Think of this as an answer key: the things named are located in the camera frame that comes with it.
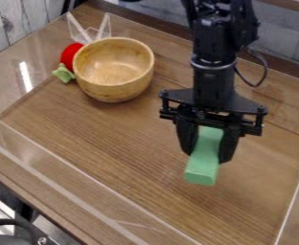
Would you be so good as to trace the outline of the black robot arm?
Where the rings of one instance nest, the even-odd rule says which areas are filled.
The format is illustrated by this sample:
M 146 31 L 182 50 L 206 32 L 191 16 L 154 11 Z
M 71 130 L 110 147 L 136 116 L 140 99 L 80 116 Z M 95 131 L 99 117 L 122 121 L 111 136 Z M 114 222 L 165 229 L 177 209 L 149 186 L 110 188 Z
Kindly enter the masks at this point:
M 161 117 L 177 126 L 179 145 L 193 154 L 199 128 L 221 129 L 218 159 L 233 158 L 239 139 L 262 134 L 268 107 L 243 97 L 234 81 L 241 78 L 238 53 L 258 40 L 260 21 L 253 0 L 181 0 L 193 31 L 194 86 L 163 90 Z

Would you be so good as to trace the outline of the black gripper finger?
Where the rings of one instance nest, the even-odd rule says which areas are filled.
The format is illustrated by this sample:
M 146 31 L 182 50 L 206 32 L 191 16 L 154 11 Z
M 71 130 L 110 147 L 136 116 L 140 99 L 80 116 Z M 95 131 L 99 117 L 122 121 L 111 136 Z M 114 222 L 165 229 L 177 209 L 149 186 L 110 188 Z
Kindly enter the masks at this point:
M 225 134 L 219 146 L 219 162 L 222 164 L 230 162 L 233 159 L 233 155 L 241 138 L 241 132 L 241 126 L 237 124 L 230 125 L 225 129 Z
M 187 155 L 191 155 L 198 141 L 199 126 L 190 119 L 178 117 L 175 127 L 181 148 Z

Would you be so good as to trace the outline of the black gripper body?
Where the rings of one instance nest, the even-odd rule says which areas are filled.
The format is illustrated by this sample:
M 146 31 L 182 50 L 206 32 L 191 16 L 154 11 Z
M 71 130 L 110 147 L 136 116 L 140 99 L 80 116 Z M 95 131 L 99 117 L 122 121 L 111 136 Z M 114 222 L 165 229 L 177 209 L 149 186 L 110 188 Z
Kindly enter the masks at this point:
M 241 136 L 246 134 L 261 136 L 264 117 L 268 108 L 258 102 L 242 97 L 235 91 L 223 107 L 198 105 L 194 100 L 193 89 L 162 90 L 163 100 L 161 118 L 174 123 L 179 119 L 197 125 L 227 129 L 233 124 L 241 127 Z

